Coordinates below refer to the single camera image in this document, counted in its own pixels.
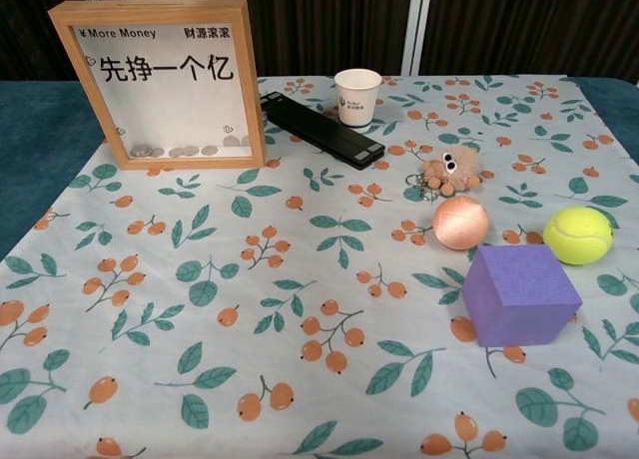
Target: yellow tennis ball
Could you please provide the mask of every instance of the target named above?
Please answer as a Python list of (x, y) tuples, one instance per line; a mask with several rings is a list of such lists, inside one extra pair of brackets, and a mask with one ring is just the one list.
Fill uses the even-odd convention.
[(543, 231), (544, 242), (557, 259), (568, 264), (587, 264), (612, 246), (612, 226), (601, 212), (588, 207), (566, 208), (555, 213)]

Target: purple foam cube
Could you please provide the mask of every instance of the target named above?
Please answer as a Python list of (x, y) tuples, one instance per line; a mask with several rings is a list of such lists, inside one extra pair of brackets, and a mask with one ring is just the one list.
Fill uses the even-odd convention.
[(545, 244), (480, 246), (462, 294), (482, 347), (548, 344), (582, 303)]

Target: white paper cup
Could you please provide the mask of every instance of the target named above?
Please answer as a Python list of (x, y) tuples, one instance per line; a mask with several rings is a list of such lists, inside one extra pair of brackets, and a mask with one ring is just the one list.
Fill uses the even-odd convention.
[(362, 128), (370, 123), (381, 76), (373, 70), (353, 68), (335, 75), (339, 120), (347, 127)]

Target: table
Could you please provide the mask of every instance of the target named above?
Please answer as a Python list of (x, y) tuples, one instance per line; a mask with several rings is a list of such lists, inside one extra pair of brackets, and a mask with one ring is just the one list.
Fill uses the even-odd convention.
[[(385, 77), (361, 172), (270, 124), (260, 170), (124, 172), (101, 146), (0, 266), (2, 456), (632, 457), (639, 170), (564, 80)], [(260, 88), (335, 116), (330, 78)], [(566, 206), (616, 226), (565, 266), (584, 305), (551, 345), (474, 341), (473, 250), (406, 184), (453, 144), (479, 150), (487, 243)]]

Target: plush keychain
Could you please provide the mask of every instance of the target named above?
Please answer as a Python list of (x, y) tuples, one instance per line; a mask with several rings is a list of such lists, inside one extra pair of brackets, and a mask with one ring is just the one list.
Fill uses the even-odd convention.
[(423, 183), (445, 197), (481, 184), (479, 154), (462, 145), (447, 149), (440, 160), (423, 162)]

